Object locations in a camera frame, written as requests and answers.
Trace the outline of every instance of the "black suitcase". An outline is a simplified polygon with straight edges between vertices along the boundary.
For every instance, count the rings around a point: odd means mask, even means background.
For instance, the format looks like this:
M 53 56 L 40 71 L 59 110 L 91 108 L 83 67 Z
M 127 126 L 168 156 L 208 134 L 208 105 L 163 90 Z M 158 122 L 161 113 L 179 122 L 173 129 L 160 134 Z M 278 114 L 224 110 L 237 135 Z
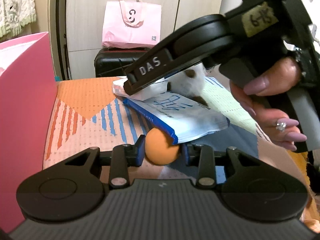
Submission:
M 96 77 L 124 76 L 123 67 L 132 64 L 149 49 L 101 49 L 94 59 Z

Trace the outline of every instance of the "wet wipes package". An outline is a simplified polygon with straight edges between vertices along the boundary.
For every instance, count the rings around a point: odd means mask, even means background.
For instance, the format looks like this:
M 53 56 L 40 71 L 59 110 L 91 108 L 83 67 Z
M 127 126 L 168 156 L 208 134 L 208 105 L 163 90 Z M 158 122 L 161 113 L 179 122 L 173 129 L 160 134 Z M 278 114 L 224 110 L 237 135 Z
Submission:
M 123 103 L 169 134 L 173 144 L 189 142 L 230 125 L 229 119 L 217 111 L 171 92 L 145 101 L 126 98 Z

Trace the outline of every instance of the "manicured nail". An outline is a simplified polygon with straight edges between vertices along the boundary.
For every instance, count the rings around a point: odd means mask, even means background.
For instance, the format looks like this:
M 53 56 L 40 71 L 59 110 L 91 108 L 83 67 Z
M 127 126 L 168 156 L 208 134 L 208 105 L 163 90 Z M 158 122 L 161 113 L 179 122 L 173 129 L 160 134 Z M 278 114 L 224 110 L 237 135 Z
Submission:
M 274 142 L 274 141 L 273 141 L 273 143 L 274 143 L 275 145 L 278 145 L 278 146 L 280 146 L 280 147 L 282 147 L 282 148 L 285 148 L 285 149 L 290 150 L 290 151 L 293 151 L 293 152 L 297 150 L 297 148 L 295 147 L 295 145 L 292 144 L 292 143 L 289 143 L 289 142 Z
M 293 127 L 293 126 L 299 125 L 299 122 L 297 120 L 290 119 L 290 118 L 280 118 L 279 120 L 275 121 L 274 126 L 276 126 L 277 123 L 282 123 L 282 122 L 287 124 L 286 127 Z
M 240 102 L 240 105 L 244 110 L 246 110 L 249 113 L 251 117 L 256 116 L 256 112 L 246 102 Z
M 250 81 L 248 84 L 246 84 L 243 88 L 243 91 L 247 95 L 254 95 L 262 92 L 265 90 L 269 85 L 269 80 L 266 76 L 260 76 L 252 81 Z
M 289 132 L 285 135 L 284 140 L 292 142 L 304 142 L 307 140 L 307 137 L 298 132 Z

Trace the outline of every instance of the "ping pong ball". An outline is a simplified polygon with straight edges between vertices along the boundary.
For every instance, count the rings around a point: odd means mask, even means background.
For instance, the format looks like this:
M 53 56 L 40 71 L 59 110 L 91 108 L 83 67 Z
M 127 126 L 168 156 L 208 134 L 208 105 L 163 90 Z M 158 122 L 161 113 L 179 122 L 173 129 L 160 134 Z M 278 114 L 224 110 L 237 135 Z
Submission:
M 167 165 L 175 161 L 179 145 L 172 145 L 172 138 L 158 128 L 152 128 L 146 135 L 146 157 L 156 165 Z

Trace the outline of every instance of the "diamond ring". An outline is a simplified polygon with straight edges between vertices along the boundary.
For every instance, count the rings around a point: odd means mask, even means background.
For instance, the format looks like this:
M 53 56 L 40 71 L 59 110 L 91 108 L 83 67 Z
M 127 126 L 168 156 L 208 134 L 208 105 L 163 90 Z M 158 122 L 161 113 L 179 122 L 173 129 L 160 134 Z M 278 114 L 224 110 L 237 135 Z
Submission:
M 287 124 L 285 122 L 277 123 L 276 129 L 280 132 L 283 132 L 285 128 L 287 127 Z

